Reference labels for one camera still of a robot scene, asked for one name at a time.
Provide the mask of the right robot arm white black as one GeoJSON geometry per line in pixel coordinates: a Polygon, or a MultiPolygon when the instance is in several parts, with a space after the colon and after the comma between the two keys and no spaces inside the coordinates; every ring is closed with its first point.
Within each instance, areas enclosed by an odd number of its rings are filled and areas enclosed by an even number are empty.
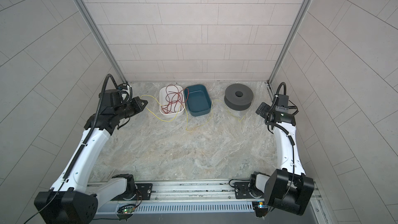
{"type": "Polygon", "coordinates": [[[277,168],[270,176],[254,172],[249,192],[256,217],[265,217],[274,209],[302,216],[309,204],[315,185],[306,176],[297,144],[295,115],[299,112],[287,95],[286,83],[279,84],[271,105],[262,103],[256,114],[264,118],[277,145],[277,168]]]}

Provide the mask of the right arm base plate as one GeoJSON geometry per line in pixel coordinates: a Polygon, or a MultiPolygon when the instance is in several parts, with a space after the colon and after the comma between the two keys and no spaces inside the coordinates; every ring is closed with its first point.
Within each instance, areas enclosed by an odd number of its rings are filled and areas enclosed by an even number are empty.
{"type": "Polygon", "coordinates": [[[237,181],[234,188],[236,199],[269,201],[274,194],[274,185],[268,183],[257,185],[248,181],[237,181]]]}

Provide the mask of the dark grey cable spool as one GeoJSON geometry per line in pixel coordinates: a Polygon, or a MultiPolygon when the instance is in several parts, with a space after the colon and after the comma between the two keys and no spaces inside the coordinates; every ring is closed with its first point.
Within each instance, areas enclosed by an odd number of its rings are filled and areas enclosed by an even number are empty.
{"type": "Polygon", "coordinates": [[[243,84],[229,85],[225,90],[224,102],[232,110],[247,110],[254,99],[253,91],[243,84]]]}

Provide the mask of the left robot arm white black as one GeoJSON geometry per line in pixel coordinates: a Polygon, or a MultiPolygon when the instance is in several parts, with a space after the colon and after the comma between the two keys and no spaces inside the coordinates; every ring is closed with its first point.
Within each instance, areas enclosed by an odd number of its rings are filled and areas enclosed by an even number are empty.
{"type": "Polygon", "coordinates": [[[46,192],[39,192],[34,205],[47,224],[88,224],[97,210],[113,200],[135,200],[117,215],[130,217],[143,201],[132,174],[118,174],[93,192],[87,192],[91,171],[104,145],[115,130],[141,113],[148,102],[134,97],[128,84],[117,85],[107,74],[98,95],[96,112],[87,120],[81,141],[60,177],[46,192]]]}

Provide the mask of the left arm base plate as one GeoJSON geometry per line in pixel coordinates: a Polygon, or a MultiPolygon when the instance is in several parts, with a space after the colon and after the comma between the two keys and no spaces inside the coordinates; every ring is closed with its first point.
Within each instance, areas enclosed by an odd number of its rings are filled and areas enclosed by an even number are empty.
{"type": "Polygon", "coordinates": [[[112,201],[137,201],[150,200],[153,184],[137,183],[134,194],[121,194],[112,199],[112,201]]]}

